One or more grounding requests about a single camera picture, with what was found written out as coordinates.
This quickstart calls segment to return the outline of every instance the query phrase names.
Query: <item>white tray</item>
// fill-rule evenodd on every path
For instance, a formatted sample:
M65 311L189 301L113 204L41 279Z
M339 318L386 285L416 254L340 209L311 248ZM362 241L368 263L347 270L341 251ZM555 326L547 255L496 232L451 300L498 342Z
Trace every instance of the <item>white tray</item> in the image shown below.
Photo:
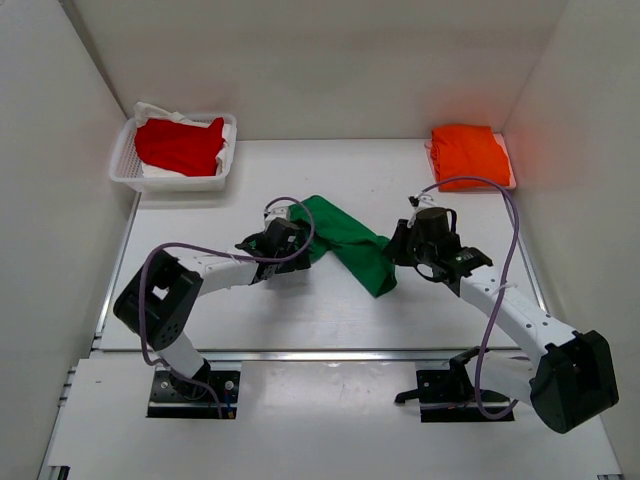
M135 136L136 121L130 118L118 136L116 146L111 156L109 177L118 183L125 183L137 192L202 192L224 189L227 175L231 171L233 155L236 149L237 122L236 117L228 113L202 113L185 115L189 120L211 123L222 117L225 125L231 125L231 134L227 139L229 145L227 158L224 160L222 172L208 177L171 177L144 178L140 158L136 153Z

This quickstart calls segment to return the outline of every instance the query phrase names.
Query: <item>white cloth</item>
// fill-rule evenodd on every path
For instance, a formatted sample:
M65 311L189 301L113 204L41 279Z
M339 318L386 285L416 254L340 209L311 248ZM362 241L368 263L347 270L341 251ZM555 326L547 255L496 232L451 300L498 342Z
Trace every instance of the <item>white cloth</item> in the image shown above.
M181 123L183 125L192 125L194 127L201 128L207 128L209 126L208 123L194 122L193 120L189 120L187 117L178 112L171 113L167 110L156 107L155 105L143 102L138 102L133 106L133 115L136 119L137 128L146 125L147 120L151 118L155 118L157 120L168 120L173 123ZM233 126L226 123L222 127L222 138L224 138L224 143L222 144L222 148L218 152L218 155L216 155L216 175L222 173L222 170L224 169L224 162L227 158L227 152L229 151L229 144L227 142L231 137L232 129ZM142 166L142 176L145 178L167 178L185 176L172 170L165 170L164 168L154 167L153 165L144 163L142 160L140 160L140 165Z

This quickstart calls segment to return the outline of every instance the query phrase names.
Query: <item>orange cloth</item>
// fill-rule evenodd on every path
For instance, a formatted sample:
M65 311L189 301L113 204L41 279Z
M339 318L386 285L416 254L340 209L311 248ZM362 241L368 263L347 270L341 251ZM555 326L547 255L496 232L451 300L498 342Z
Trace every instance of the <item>orange cloth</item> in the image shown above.
M473 175L509 186L509 159L493 138L490 127L445 125L434 128L431 136L431 160L436 181ZM459 180L439 189L446 192L486 186L475 180Z

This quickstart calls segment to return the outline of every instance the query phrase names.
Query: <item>white wall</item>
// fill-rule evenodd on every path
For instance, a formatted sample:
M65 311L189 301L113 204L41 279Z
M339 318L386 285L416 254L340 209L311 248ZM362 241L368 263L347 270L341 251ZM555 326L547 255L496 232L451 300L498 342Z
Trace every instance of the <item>white wall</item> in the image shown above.
M604 415L640 478L640 3L571 0L507 122L530 245L559 313L610 341Z
M107 176L123 121L55 0L0 1L0 478L35 478L88 353L130 208Z
M501 130L566 0L66 0L127 114L225 110L245 139Z

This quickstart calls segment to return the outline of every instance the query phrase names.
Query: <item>red cloth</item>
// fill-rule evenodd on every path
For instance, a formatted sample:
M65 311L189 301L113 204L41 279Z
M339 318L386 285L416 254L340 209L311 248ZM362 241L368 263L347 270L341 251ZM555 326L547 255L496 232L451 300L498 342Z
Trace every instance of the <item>red cloth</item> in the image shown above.
M490 127L445 125L431 132L431 159L436 181L458 176L477 176L509 186L509 159L496 142ZM457 191L487 185L476 180L458 180L439 187Z
M140 160L154 167L188 177L215 175L216 156L224 144L224 120L216 118L207 128L149 119L136 132Z

